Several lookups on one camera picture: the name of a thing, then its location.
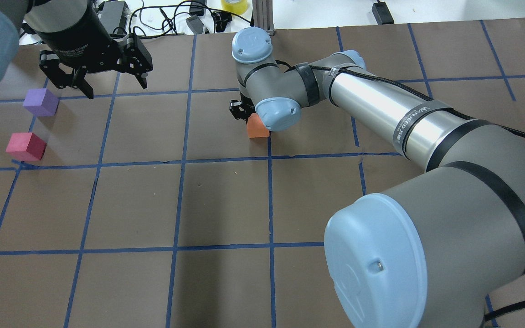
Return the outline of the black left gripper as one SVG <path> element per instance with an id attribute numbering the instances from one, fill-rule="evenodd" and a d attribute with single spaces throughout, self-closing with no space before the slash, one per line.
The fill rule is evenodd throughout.
<path id="1" fill-rule="evenodd" d="M 115 39 L 101 24 L 94 7 L 31 7 L 31 28 L 50 50 L 39 54 L 39 67 L 58 89 L 78 89 L 88 99 L 88 73 L 117 71 L 133 75 L 148 88 L 152 56 L 135 33 Z"/>

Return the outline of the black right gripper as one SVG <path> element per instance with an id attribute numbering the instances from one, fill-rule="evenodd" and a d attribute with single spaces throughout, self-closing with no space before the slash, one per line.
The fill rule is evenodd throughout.
<path id="1" fill-rule="evenodd" d="M 229 101 L 229 112 L 236 120 L 248 121 L 256 113 L 253 101 L 249 97 L 242 96 L 240 100 Z"/>

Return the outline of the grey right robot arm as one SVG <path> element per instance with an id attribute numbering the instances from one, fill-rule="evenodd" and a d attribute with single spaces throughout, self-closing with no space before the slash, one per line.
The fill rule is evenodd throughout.
<path id="1" fill-rule="evenodd" d="M 354 50 L 283 72 L 267 31 L 232 40 L 237 119 L 297 123 L 328 100 L 392 144 L 423 174 L 360 197 L 329 219 L 324 251 L 356 328 L 481 328 L 525 309 L 484 312 L 484 297 L 525 275 L 525 133 L 471 118 L 367 72 Z"/>

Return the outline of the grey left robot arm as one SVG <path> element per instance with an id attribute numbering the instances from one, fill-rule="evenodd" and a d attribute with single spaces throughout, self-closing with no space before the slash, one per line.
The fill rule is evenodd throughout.
<path id="1" fill-rule="evenodd" d="M 48 46 L 38 66 L 56 88 L 79 89 L 93 99 L 85 77 L 106 71 L 133 75 L 147 88 L 154 65 L 140 37 L 113 39 L 88 0 L 0 0 L 0 81 L 16 56 L 23 22 Z"/>

